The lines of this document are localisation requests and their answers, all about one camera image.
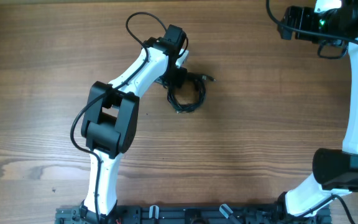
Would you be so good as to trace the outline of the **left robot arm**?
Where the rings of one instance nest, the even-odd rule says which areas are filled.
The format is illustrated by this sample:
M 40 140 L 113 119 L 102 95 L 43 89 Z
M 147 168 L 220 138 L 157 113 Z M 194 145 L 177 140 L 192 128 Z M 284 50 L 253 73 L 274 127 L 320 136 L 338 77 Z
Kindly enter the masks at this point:
M 163 37 L 142 43 L 139 58 L 120 77 L 92 85 L 86 106 L 75 118 L 82 122 L 83 150 L 91 158 L 88 194 L 79 208 L 81 222 L 115 222 L 119 165 L 135 137 L 140 98 L 156 81 L 182 86 L 187 42 L 183 29 L 170 25 Z

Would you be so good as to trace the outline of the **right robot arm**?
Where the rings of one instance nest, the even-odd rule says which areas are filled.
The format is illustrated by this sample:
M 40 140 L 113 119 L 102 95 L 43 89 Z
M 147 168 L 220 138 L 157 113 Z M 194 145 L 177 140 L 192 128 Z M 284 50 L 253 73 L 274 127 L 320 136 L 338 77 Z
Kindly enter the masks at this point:
M 351 98 L 347 131 L 341 149 L 318 149 L 312 173 L 297 188 L 279 198 L 281 220 L 293 223 L 316 216 L 334 200 L 358 192 L 358 1 L 317 1 L 314 8 L 288 7 L 282 20 L 271 10 L 280 37 L 325 46 L 342 47 L 339 55 L 351 61 Z

